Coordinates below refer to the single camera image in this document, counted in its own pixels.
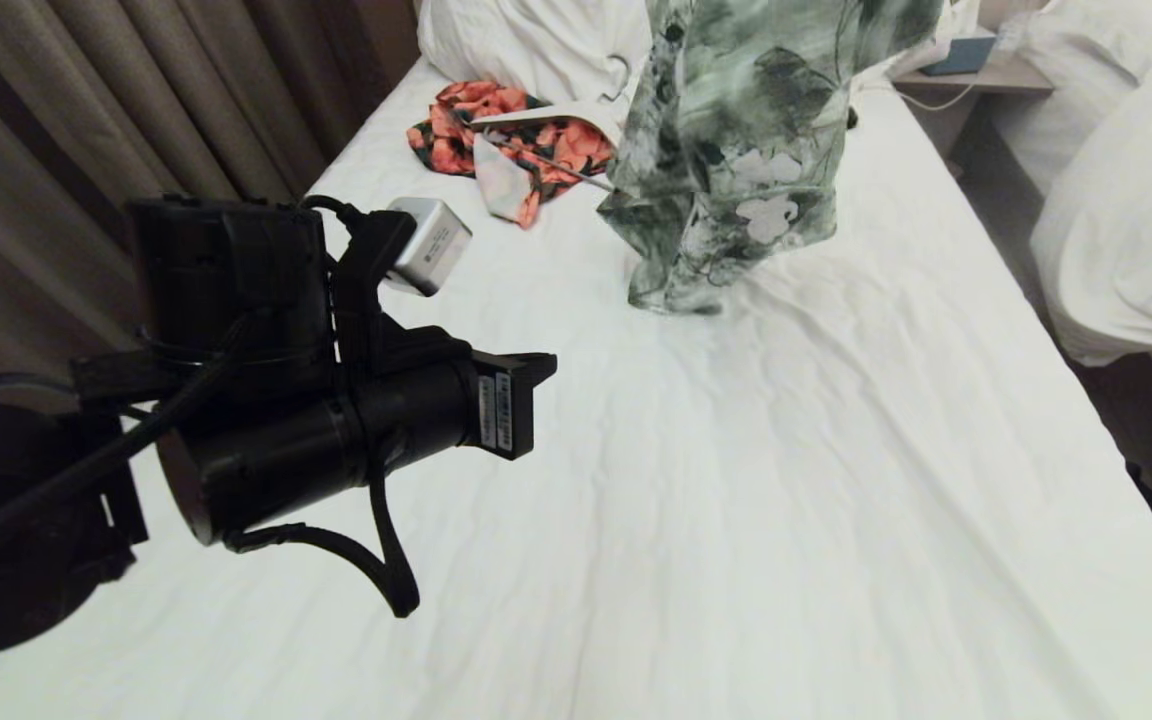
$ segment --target green floral dress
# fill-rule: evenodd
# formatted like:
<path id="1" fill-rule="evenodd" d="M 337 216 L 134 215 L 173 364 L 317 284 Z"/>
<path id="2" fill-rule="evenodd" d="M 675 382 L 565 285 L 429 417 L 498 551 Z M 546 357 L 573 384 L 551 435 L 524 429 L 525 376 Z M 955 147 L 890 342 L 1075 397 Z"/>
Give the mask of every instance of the green floral dress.
<path id="1" fill-rule="evenodd" d="M 599 213 L 643 256 L 630 302 L 718 288 L 835 232 L 849 81 L 923 40 L 941 0 L 647 0 L 652 55 Z"/>

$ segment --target white duvet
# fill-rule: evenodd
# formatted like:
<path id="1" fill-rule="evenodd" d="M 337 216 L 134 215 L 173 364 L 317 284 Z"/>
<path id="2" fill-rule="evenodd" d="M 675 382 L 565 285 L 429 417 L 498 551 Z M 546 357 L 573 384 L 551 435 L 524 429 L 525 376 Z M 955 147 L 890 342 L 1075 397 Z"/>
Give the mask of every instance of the white duvet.
<path id="1" fill-rule="evenodd" d="M 897 97 L 856 99 L 835 240 L 662 318 L 596 188 L 521 232 L 420 167 L 442 84 L 417 65 L 314 190 L 472 226 L 440 295 L 382 302 L 558 353 L 536 450 L 394 475 L 403 621 L 325 553 L 198 547 L 142 455 L 141 562 L 1 653 L 0 717 L 1152 720 L 1152 518 Z M 296 520 L 374 540 L 366 493 Z"/>

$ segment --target brown curtain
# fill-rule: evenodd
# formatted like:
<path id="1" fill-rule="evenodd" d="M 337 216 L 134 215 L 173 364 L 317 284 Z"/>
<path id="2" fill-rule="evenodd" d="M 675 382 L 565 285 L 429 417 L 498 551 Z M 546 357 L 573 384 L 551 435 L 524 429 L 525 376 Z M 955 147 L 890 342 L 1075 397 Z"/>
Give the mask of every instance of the brown curtain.
<path id="1" fill-rule="evenodd" d="M 407 0 L 0 0 L 0 372 L 131 346 L 123 202 L 296 199 L 414 29 Z"/>

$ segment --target nightstand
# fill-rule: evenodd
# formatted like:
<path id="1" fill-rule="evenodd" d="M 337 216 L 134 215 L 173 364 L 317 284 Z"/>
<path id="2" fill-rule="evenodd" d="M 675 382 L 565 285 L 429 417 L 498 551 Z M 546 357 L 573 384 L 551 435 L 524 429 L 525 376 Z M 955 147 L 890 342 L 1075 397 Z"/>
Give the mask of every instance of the nightstand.
<path id="1" fill-rule="evenodd" d="M 1051 81 L 1043 76 L 1038 68 L 1016 55 L 1011 55 L 1011 59 L 1002 61 L 1002 63 L 991 59 L 986 67 L 980 68 L 980 71 L 961 74 L 961 76 L 932 77 L 924 76 L 919 70 L 914 70 L 892 79 L 892 86 L 896 90 L 914 97 L 924 105 L 932 106 L 954 100 L 955 96 L 973 83 L 972 91 L 954 105 L 948 106 L 947 109 L 932 113 L 932 111 L 909 104 L 909 109 L 914 112 L 918 124 L 923 126 L 923 131 L 932 139 L 932 145 L 940 152 L 941 158 L 950 156 L 980 97 L 985 94 L 1046 97 L 1055 90 L 1055 86 L 1052 86 Z"/>

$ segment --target orange floral fabric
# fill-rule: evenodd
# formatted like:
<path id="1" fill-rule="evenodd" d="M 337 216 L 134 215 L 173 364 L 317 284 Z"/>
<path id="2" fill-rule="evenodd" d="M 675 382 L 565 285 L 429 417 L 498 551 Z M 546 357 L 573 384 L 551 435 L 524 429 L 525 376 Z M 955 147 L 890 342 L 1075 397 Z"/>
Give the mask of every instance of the orange floral fabric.
<path id="1" fill-rule="evenodd" d="M 420 162 L 435 173 L 475 177 L 472 120 L 516 113 L 518 109 L 543 108 L 548 103 L 535 99 L 517 88 L 502 88 L 494 82 L 457 82 L 448 85 L 429 106 L 429 120 L 407 129 L 407 143 Z M 579 177 L 536 157 L 553 160 L 585 176 L 607 170 L 613 146 L 585 120 L 552 119 L 544 123 L 517 127 L 494 127 L 503 135 L 500 152 L 531 174 L 531 195 L 518 210 L 516 222 L 524 228 L 536 220 L 536 210 L 562 195 Z"/>

